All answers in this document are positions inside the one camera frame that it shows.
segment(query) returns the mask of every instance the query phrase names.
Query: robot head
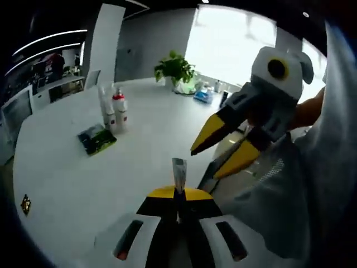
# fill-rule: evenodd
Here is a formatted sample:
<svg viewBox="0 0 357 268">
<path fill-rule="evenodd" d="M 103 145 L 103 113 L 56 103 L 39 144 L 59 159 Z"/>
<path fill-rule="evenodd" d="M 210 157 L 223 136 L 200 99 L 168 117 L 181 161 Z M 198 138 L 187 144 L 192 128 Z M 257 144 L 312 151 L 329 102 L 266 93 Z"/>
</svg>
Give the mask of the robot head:
<svg viewBox="0 0 357 268">
<path fill-rule="evenodd" d="M 263 47 L 252 66 L 251 83 L 264 81 L 296 100 L 302 94 L 302 81 L 311 84 L 313 67 L 303 52 L 284 52 L 273 47 Z"/>
</svg>

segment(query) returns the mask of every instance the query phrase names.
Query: round table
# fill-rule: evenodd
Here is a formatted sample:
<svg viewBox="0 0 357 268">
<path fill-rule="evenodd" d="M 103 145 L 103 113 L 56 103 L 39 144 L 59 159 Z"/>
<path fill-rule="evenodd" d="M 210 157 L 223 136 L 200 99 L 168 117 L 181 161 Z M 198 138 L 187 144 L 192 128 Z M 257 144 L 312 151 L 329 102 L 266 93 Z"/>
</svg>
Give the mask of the round table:
<svg viewBox="0 0 357 268">
<path fill-rule="evenodd" d="M 102 123 L 96 88 L 71 95 L 27 118 L 17 141 L 13 184 L 18 215 L 55 264 L 88 251 L 95 236 L 121 214 L 135 212 L 152 189 L 173 184 L 172 157 L 187 160 L 196 187 L 214 147 L 190 147 L 220 97 L 207 105 L 155 84 L 126 83 L 129 130 L 88 156 L 77 135 Z M 28 216 L 20 204 L 31 200 Z"/>
</svg>

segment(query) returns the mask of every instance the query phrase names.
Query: potted plant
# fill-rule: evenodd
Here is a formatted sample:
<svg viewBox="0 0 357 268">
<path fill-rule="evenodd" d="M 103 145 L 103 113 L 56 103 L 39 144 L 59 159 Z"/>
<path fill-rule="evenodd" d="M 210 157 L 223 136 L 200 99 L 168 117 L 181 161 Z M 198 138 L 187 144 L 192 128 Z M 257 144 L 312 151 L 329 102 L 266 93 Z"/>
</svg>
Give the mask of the potted plant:
<svg viewBox="0 0 357 268">
<path fill-rule="evenodd" d="M 165 77 L 166 86 L 174 90 L 179 81 L 188 83 L 194 77 L 193 65 L 189 64 L 185 58 L 171 50 L 169 59 L 163 58 L 159 64 L 155 66 L 155 78 L 158 82 Z"/>
</svg>

